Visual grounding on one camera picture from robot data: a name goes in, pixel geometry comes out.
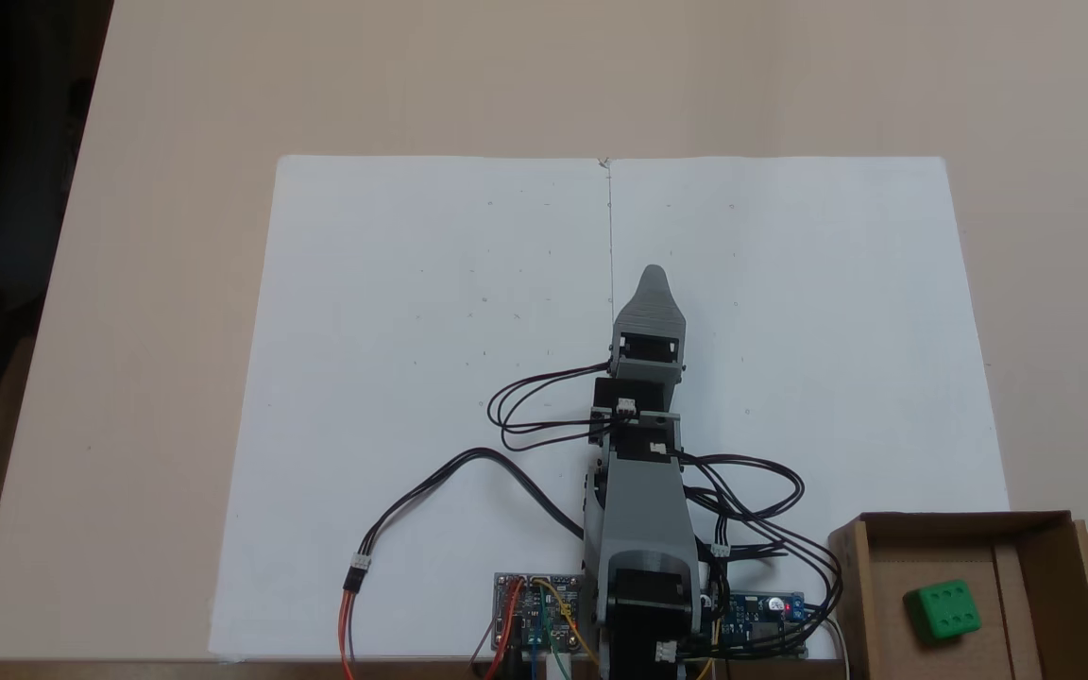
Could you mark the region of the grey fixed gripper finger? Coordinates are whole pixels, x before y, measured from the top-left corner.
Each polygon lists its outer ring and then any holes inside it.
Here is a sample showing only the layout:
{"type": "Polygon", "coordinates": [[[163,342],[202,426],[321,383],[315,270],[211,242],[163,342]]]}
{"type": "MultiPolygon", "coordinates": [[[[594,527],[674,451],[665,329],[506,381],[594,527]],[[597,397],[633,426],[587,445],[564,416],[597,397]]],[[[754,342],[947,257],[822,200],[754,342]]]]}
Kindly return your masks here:
{"type": "Polygon", "coordinates": [[[673,300],[668,275],[662,265],[646,265],[636,292],[614,322],[618,334],[684,334],[687,319],[673,300]]]}

